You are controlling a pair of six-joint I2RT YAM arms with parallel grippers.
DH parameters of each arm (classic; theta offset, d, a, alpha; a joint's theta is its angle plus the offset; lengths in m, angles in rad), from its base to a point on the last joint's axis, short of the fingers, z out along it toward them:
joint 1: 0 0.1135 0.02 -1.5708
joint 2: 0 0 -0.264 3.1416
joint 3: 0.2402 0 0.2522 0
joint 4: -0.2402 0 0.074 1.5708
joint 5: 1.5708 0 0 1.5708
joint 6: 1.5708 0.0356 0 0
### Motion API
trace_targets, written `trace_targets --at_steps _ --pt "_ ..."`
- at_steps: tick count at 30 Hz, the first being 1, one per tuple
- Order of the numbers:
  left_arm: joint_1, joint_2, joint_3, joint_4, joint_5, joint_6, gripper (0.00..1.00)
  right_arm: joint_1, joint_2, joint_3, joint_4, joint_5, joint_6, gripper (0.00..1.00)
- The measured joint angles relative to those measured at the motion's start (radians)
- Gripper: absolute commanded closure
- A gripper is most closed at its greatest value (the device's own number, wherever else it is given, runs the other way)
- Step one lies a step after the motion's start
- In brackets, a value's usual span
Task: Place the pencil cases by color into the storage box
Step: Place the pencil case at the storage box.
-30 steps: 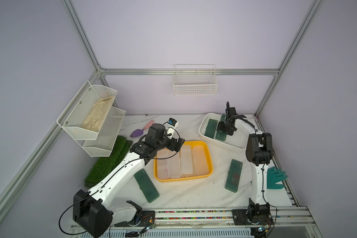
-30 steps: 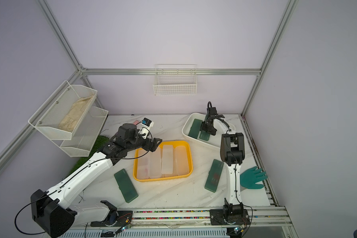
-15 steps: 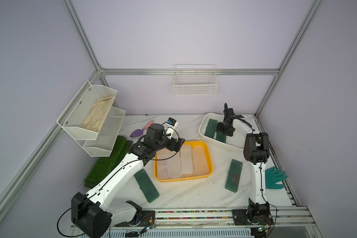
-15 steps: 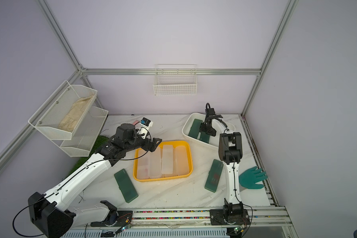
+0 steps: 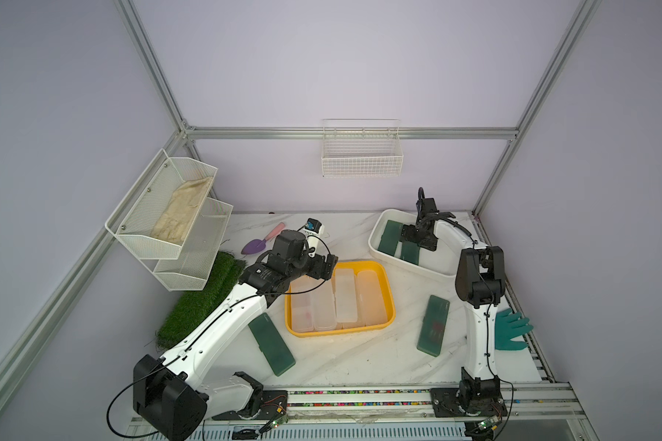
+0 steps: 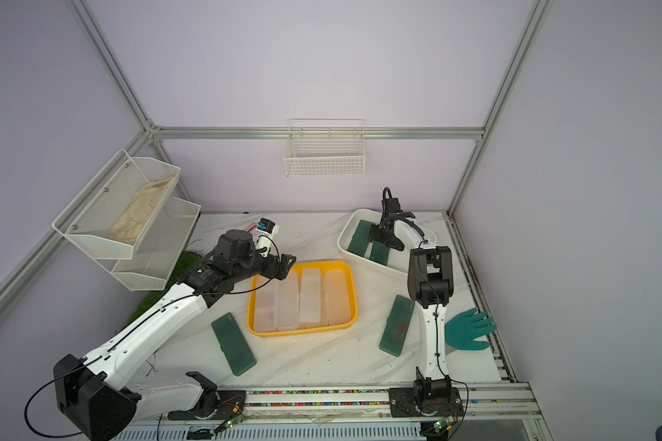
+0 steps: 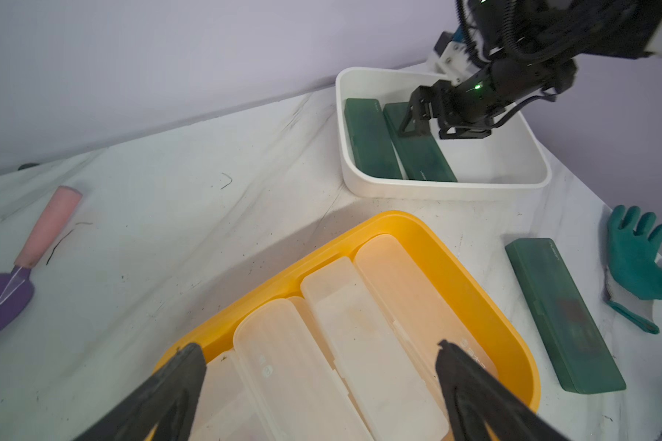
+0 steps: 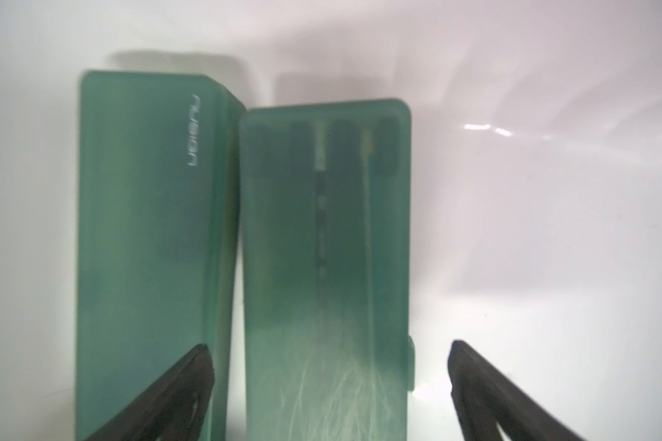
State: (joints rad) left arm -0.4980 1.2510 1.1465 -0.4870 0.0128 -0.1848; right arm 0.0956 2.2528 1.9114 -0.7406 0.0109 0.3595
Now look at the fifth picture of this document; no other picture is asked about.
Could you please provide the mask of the white plastic storage box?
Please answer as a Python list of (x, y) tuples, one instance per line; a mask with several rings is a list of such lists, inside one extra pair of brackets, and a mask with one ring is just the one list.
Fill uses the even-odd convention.
[(437, 222), (434, 227), (434, 233), (438, 237), (438, 248), (434, 252), (420, 249), (419, 263), (417, 265), (400, 258), (400, 245), (397, 246), (394, 255), (388, 255), (379, 250), (382, 234), (389, 221), (410, 224), (414, 223), (416, 218), (416, 213), (408, 213), (399, 211), (398, 209), (386, 209), (383, 211), (379, 219), (375, 222), (375, 226), (367, 241), (371, 256), (384, 264), (396, 266), (397, 268), (402, 268), (423, 277), (429, 277), (437, 281), (449, 281), (452, 277), (455, 277), (461, 250), (463, 248), (470, 248), (472, 240), (476, 238), (474, 233), (472, 233), (473, 237), (469, 238), (460, 229), (451, 226), (447, 222)]

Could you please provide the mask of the clear pencil case pink pen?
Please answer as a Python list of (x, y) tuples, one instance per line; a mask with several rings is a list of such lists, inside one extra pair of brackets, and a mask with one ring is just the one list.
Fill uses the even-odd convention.
[(292, 281), (290, 286), (291, 324), (292, 330), (298, 334), (314, 331), (311, 292), (309, 292), (314, 286), (316, 286), (314, 279), (307, 276)]

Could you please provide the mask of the green pencil case back angled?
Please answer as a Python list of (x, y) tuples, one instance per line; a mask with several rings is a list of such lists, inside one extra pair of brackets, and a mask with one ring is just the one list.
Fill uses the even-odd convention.
[(402, 242), (400, 259), (408, 264), (419, 264), (420, 246), (412, 242)]

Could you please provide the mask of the green pencil case back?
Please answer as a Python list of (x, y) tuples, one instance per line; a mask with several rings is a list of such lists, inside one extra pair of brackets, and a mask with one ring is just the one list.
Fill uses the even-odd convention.
[(384, 226), (377, 250), (385, 255), (394, 257), (400, 243), (404, 224), (396, 220), (388, 220)]

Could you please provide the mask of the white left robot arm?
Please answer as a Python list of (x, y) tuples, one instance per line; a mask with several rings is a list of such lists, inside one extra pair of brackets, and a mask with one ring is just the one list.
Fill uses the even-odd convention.
[(310, 219), (298, 230), (284, 230), (272, 248), (245, 268), (222, 303), (182, 341), (160, 358), (143, 356), (134, 367), (132, 407), (168, 440), (185, 440), (207, 419), (253, 419), (263, 408), (263, 385), (243, 371), (219, 383), (209, 371), (224, 350), (292, 281), (307, 276), (329, 281), (338, 262), (325, 245), (323, 225)]

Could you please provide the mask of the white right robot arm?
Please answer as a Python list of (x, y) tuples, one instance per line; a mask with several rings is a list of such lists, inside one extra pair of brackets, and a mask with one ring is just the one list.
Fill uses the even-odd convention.
[(506, 292), (503, 250), (478, 241), (455, 220), (442, 212), (433, 198), (417, 191), (417, 218), (402, 227), (400, 241), (435, 252), (439, 238), (436, 222), (446, 222), (462, 232), (468, 243), (460, 246), (454, 287), (463, 302), (467, 325), (467, 362), (456, 388), (434, 388), (430, 397), (437, 417), (486, 416), (501, 420), (508, 413), (498, 376), (495, 331), (498, 305)]

